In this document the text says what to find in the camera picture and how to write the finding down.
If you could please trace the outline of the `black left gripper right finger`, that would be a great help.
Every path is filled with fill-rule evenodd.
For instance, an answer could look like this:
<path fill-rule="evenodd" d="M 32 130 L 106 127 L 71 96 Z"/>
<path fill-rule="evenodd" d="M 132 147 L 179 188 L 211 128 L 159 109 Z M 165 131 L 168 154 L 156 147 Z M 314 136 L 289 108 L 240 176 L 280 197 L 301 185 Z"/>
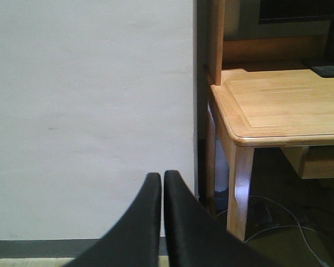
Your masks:
<path fill-rule="evenodd" d="M 164 225 L 170 266 L 278 266 L 225 231 L 176 170 L 164 174 Z"/>

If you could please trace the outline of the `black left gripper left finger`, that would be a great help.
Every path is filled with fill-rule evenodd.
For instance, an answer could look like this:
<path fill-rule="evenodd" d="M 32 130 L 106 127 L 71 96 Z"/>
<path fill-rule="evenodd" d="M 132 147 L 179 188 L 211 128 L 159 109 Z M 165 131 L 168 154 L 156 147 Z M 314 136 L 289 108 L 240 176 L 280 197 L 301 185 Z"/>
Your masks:
<path fill-rule="evenodd" d="M 119 221 L 66 266 L 158 266 L 160 175 L 148 173 Z"/>

